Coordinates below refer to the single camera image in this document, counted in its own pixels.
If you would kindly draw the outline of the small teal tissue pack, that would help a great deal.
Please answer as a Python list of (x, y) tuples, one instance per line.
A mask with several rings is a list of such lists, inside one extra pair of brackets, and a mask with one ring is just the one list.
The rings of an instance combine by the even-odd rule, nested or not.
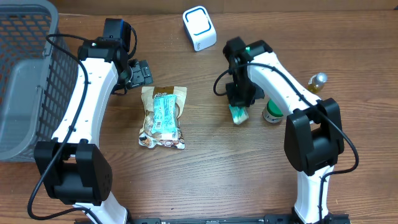
[(231, 106), (229, 105), (229, 110), (231, 112), (233, 123), (236, 125), (240, 125), (245, 122), (248, 118), (248, 112), (246, 107), (239, 107), (239, 106)]

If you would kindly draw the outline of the brown nut pouch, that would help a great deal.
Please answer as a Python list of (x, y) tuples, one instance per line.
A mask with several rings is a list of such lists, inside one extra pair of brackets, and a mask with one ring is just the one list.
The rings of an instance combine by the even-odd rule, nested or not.
[[(152, 134), (151, 130), (154, 125), (154, 98), (156, 96), (176, 95), (176, 114), (177, 114), (177, 140), (164, 140), (160, 138), (160, 134)], [(157, 146), (172, 147), (175, 149), (184, 149), (185, 141), (180, 129), (180, 117), (183, 113), (185, 100), (187, 98), (187, 88), (181, 86), (144, 86), (141, 90), (141, 99), (144, 105), (144, 122), (139, 132), (139, 144), (148, 148)]]

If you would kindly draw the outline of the green lid jar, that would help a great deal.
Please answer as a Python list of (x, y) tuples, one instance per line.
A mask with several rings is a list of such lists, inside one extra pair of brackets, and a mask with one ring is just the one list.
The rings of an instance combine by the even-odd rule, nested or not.
[(282, 121), (284, 117), (281, 110), (277, 107), (277, 105), (272, 101), (269, 100), (262, 111), (262, 115), (266, 121), (269, 123), (278, 123)]

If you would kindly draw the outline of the mint green snack packet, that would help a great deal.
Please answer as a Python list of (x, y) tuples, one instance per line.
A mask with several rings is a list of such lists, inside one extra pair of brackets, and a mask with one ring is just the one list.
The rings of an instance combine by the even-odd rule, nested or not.
[(154, 125), (152, 134), (160, 134), (164, 140), (177, 140), (176, 95), (154, 98)]

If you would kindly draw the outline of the yellow drink bottle silver cap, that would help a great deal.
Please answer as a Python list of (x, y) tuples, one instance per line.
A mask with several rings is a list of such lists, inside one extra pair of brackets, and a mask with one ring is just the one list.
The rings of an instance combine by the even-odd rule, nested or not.
[(313, 94), (317, 94), (323, 89), (327, 80), (327, 74), (320, 72), (312, 76), (311, 79), (308, 81), (307, 90), (312, 92)]

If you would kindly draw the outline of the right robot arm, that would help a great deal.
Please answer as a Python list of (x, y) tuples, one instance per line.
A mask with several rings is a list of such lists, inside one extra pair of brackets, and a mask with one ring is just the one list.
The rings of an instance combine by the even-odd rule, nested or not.
[(233, 82), (226, 84), (231, 106), (249, 107), (268, 96), (285, 119), (284, 151), (297, 171), (297, 199), (291, 223), (335, 223), (327, 208), (328, 173), (344, 151), (340, 108), (303, 87), (263, 40), (249, 45), (227, 41), (223, 54)]

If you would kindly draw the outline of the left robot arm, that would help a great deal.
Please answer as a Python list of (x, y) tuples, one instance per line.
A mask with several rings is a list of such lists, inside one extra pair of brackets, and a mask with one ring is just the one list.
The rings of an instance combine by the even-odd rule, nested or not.
[[(129, 210), (116, 200), (111, 188), (113, 173), (99, 149), (100, 129), (111, 95), (153, 82), (147, 61), (134, 59), (131, 39), (136, 31), (122, 19), (107, 18), (103, 35), (83, 39), (78, 54), (47, 42), (78, 63), (78, 76), (65, 115), (49, 141), (35, 145), (34, 159), (41, 178), (27, 204), (34, 220), (49, 220), (82, 211), (90, 223), (132, 223)], [(47, 216), (33, 213), (41, 186), (50, 198), (71, 208)]]

